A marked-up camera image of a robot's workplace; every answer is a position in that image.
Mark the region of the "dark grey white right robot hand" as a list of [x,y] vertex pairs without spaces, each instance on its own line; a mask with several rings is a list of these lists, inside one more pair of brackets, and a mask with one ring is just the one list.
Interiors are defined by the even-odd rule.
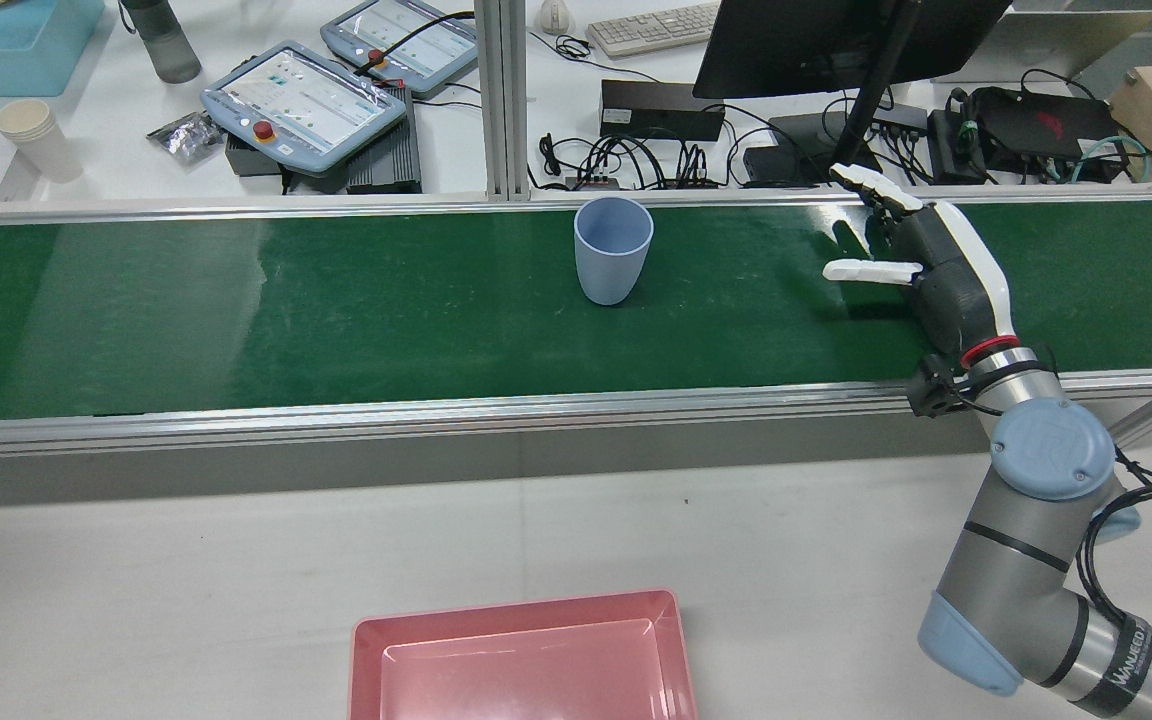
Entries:
[[829,176],[881,220],[893,260],[838,259],[824,266],[824,278],[901,286],[937,350],[963,367],[1020,346],[1009,282],[963,211],[920,200],[861,165],[833,164]]

